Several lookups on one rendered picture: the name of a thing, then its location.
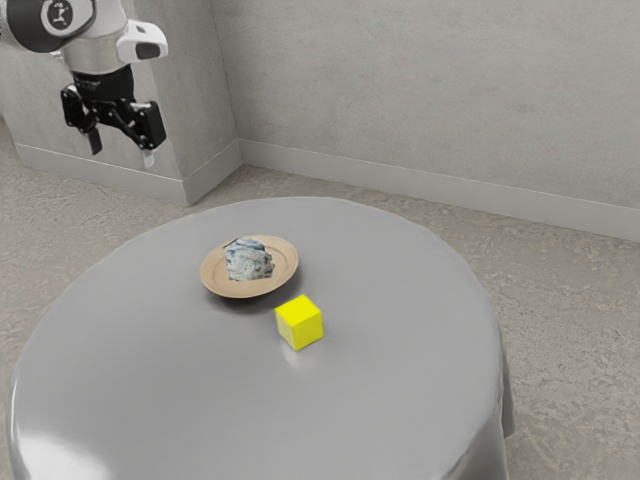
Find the tan wooden plate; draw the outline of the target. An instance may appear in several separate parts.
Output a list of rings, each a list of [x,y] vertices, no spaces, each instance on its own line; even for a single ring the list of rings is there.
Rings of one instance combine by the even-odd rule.
[[[199,275],[210,292],[245,299],[283,286],[298,265],[298,252],[289,242],[270,235],[250,235],[214,248],[202,262]]]

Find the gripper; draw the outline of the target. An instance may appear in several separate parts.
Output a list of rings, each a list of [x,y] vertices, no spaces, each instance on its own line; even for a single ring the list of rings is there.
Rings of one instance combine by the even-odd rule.
[[[143,165],[155,164],[155,152],[167,139],[159,105],[155,101],[135,101],[134,76],[130,65],[106,74],[73,71],[74,85],[61,90],[65,122],[88,140],[91,153],[102,149],[98,113],[85,110],[84,102],[107,102],[101,106],[100,121],[120,130],[139,148]]]

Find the blue-grey mottled rock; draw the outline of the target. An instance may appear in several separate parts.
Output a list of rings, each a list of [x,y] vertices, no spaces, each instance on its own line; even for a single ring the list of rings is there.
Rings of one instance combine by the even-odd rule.
[[[273,257],[265,245],[252,237],[235,239],[223,247],[228,278],[236,282],[271,278]]]

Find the yellow cube block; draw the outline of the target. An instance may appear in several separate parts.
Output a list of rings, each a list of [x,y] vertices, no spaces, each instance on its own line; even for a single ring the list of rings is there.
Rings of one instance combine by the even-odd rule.
[[[324,337],[322,312],[306,295],[282,304],[274,313],[279,335],[294,351]]]

